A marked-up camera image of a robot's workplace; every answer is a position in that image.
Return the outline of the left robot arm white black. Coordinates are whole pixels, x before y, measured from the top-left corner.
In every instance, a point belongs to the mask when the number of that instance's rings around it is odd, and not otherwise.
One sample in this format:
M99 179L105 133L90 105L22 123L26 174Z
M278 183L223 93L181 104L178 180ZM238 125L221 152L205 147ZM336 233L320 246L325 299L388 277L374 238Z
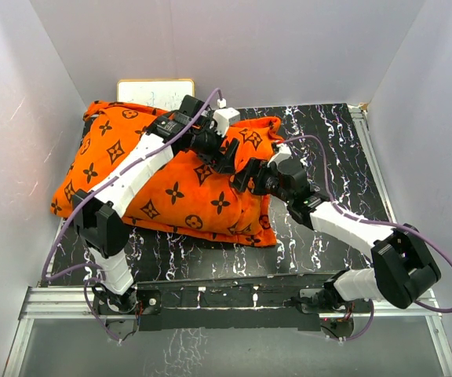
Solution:
M151 177L182 151L193 151L205 164L228 174L234 171L236 143L222 153L220 147L240 114L225 100L210 108L209 101L184 96L178 110L159 115L143 132L137 145L90 192L77 191L72 198L71 220L102 273L109 302L120 313L137 304L130 288L133 277L126 261L129 230L123 223L129 205Z

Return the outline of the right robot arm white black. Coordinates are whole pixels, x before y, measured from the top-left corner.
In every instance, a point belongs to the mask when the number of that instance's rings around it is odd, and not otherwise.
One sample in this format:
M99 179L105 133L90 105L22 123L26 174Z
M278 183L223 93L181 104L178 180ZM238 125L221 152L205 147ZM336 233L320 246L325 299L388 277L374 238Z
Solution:
M376 225L312 190L302 164L294 158L266 162L252 158L233 178L240 192L271 195L286 204L292 219L323 232L368 257L369 269L345 270L324 284L325 303L340 312L357 299L385 300L405 309L441 278L426 243L410 225Z

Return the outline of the orange patterned pillowcase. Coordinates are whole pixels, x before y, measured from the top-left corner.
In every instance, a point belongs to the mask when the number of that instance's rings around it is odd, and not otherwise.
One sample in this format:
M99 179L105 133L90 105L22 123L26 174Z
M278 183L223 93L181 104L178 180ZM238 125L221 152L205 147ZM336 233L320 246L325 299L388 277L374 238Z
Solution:
M92 125L55 191L49 210L66 218L72 196L100 184L132 151L164 110L126 102L94 101L84 113ZM251 247L275 245L268 217L269 196L231 187L194 152L180 152L137 193L123 221L145 229Z

